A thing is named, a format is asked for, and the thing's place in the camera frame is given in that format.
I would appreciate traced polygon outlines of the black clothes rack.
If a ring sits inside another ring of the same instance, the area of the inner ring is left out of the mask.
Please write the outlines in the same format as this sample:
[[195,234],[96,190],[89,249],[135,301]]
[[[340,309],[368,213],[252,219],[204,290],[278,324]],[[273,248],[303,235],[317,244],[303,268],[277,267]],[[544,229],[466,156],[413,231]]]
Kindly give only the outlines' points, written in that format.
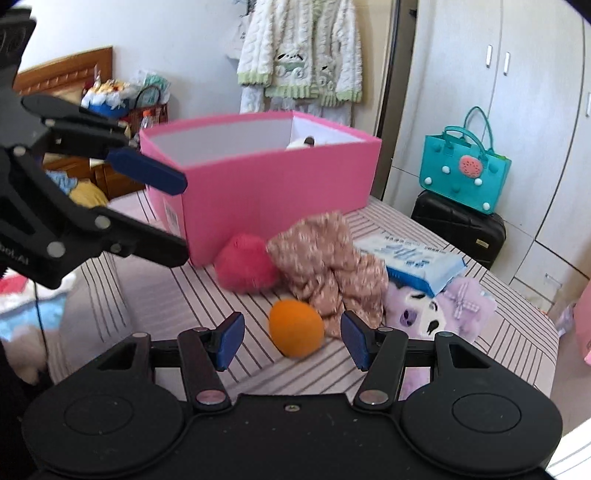
[[377,136],[382,139],[382,149],[372,187],[372,195],[380,200],[384,198],[386,191],[403,117],[412,65],[417,11],[417,0],[394,2],[391,44],[377,125]]

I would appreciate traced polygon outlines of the black suitcase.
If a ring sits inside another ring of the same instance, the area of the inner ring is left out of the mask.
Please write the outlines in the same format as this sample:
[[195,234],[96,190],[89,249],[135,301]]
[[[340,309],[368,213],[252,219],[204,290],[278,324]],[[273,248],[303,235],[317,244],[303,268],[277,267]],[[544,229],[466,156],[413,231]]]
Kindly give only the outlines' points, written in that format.
[[411,218],[490,269],[507,239],[504,220],[424,190]]

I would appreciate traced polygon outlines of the grey three-door wardrobe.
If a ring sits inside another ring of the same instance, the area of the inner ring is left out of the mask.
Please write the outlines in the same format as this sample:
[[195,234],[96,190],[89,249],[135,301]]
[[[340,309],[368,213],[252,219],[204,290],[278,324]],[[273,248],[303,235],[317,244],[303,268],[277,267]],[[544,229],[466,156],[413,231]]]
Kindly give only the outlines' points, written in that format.
[[583,17],[565,1],[404,1],[394,52],[411,60],[384,200],[413,210],[427,136],[461,124],[492,134],[512,162],[497,207],[507,239],[492,270],[557,315],[588,281],[559,252],[553,224],[588,98]]

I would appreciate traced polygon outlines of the floral pink cloth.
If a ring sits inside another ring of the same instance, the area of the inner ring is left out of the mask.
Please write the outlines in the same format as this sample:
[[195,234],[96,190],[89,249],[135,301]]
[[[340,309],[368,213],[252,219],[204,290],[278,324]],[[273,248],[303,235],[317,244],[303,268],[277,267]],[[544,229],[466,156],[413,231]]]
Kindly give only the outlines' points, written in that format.
[[297,222],[270,239],[266,252],[294,298],[321,316],[329,337],[341,336],[341,317],[346,311],[373,329],[383,323],[389,288],[386,264],[353,245],[342,213]]

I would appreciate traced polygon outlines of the white round plush toy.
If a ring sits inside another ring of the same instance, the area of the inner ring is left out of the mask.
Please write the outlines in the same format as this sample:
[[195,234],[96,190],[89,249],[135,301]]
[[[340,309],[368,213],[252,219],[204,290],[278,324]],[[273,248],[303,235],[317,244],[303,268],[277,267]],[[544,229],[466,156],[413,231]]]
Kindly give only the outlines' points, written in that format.
[[298,138],[290,142],[287,145],[287,150],[294,150],[294,149],[306,149],[312,148],[315,146],[315,138],[312,136],[307,136],[304,138]]

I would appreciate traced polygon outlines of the teal felt handbag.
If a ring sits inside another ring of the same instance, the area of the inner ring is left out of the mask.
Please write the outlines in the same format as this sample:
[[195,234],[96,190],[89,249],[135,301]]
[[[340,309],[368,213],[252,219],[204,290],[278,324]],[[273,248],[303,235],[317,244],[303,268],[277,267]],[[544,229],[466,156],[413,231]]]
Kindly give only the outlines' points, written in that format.
[[438,135],[425,137],[419,182],[423,189],[453,200],[485,215],[495,212],[512,161],[494,150],[493,132],[488,120],[485,131],[489,144],[468,129],[475,113],[472,107],[461,126],[450,125]]

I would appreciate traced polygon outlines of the purple plush toy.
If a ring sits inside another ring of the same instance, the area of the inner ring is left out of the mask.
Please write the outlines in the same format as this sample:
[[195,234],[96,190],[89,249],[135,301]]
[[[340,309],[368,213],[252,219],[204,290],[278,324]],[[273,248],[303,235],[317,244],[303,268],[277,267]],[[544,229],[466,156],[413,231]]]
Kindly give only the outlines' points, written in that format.
[[435,297],[391,283],[384,299],[386,325],[411,339],[433,340],[452,332],[474,342],[497,308],[495,299],[475,278],[457,277]]

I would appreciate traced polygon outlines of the pink paper bag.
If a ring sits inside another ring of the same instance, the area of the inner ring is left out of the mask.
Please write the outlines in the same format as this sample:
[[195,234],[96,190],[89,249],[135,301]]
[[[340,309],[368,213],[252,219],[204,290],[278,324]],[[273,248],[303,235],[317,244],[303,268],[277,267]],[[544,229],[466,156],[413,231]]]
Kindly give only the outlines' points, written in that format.
[[591,365],[591,282],[583,290],[573,309],[578,347],[587,365]]

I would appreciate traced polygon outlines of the orange sponge egg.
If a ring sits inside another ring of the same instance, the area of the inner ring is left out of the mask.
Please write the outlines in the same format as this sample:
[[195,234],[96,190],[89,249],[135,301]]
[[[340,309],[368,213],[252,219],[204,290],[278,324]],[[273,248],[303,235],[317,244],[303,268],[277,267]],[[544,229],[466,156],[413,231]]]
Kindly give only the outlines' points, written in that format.
[[269,314],[269,333],[274,346],[288,358],[304,358],[325,342],[322,317],[307,303],[285,299],[273,304]]

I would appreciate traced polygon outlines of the blue wet wipes pack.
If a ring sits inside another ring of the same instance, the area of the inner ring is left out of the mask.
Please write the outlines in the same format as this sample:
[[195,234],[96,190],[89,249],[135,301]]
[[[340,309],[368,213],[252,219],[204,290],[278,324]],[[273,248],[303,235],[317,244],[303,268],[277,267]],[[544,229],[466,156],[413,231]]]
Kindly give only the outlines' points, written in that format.
[[370,235],[356,239],[353,245],[383,260],[391,281],[430,297],[437,296],[467,268],[460,254],[392,235]]

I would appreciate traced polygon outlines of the pink storage box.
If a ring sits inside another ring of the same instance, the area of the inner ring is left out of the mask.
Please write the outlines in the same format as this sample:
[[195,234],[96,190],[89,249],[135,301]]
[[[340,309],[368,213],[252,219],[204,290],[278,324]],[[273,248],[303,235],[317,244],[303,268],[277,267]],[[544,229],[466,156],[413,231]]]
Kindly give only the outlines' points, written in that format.
[[[312,136],[315,146],[287,150]],[[211,264],[237,234],[263,239],[308,216],[365,207],[381,140],[300,112],[177,120],[140,133],[144,155],[183,172],[187,188],[148,188],[161,224],[185,239],[195,267]]]

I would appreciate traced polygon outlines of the red fluffy pouch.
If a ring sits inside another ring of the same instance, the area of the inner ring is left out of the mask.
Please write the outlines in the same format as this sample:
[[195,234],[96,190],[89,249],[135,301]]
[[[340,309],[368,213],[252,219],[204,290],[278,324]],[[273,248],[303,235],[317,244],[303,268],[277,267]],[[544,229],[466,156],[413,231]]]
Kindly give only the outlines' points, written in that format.
[[270,290],[280,282],[280,271],[266,252],[266,241],[255,235],[232,237],[213,266],[219,285],[238,294]]

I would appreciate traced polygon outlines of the red mesh basket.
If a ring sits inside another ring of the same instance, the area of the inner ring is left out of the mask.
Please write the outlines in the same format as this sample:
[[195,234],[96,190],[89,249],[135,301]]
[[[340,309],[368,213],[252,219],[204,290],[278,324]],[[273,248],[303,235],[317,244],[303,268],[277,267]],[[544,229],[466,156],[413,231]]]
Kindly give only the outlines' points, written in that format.
[[129,112],[124,120],[129,124],[133,135],[143,128],[168,122],[168,106],[162,98],[163,95],[158,86],[148,85],[130,101]]

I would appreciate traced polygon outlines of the white tote bag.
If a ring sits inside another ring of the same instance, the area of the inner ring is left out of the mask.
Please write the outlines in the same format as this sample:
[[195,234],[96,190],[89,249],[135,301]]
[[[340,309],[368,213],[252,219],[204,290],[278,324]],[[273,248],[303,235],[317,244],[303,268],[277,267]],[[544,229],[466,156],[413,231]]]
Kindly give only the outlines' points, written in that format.
[[252,19],[249,15],[238,17],[238,22],[229,31],[228,42],[225,46],[225,55],[228,59],[238,60],[242,55],[242,48],[245,45],[245,37],[249,31],[249,25]]

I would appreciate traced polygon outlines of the white fluffy robe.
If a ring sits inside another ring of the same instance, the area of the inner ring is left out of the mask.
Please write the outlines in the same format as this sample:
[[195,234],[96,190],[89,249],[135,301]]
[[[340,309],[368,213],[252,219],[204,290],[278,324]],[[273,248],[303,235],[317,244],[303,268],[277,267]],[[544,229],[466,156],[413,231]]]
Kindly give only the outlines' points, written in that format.
[[257,1],[238,59],[239,111],[298,111],[349,126],[363,100],[351,0]]

